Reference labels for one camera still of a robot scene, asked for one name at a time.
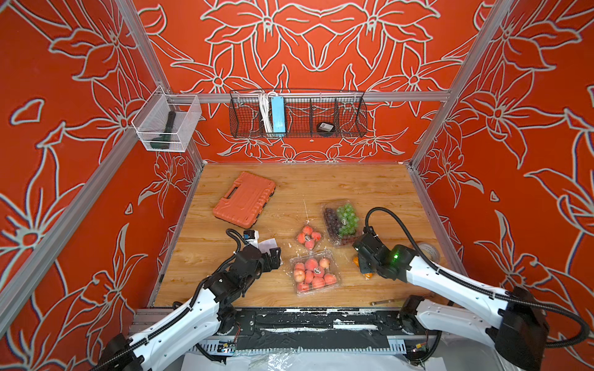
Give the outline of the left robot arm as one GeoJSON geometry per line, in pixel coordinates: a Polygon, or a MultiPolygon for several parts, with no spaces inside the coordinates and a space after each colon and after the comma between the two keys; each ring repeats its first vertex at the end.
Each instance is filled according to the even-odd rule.
{"type": "Polygon", "coordinates": [[[254,230],[227,229],[226,234],[237,244],[234,253],[198,284],[193,296],[132,337],[116,335],[94,370],[164,370],[201,341],[233,329],[234,301],[262,274],[280,268],[282,250],[261,251],[254,230]]]}

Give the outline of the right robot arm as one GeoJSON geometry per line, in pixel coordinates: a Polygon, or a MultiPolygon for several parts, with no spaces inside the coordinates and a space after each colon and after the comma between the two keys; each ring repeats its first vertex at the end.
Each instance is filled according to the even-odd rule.
{"type": "Polygon", "coordinates": [[[524,288],[506,291],[442,267],[424,255],[403,222],[399,226],[410,247],[386,247],[370,224],[364,225],[353,247],[363,273],[413,284],[454,303],[454,307],[446,308],[412,296],[400,311],[409,330],[422,327],[474,340],[523,370],[539,370],[546,349],[569,348],[588,339],[590,327],[579,315],[541,303],[524,288]],[[568,339],[549,340],[548,312],[576,322],[579,332],[568,339]]]}

